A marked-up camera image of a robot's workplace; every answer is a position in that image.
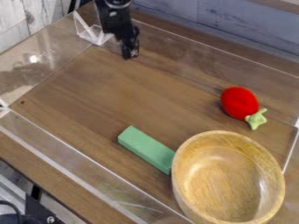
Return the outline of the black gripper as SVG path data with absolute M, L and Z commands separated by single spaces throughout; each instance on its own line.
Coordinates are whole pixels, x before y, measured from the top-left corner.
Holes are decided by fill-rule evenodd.
M 121 40 L 121 56 L 129 60 L 138 56 L 138 30 L 132 24 L 132 0 L 93 0 L 102 32 Z

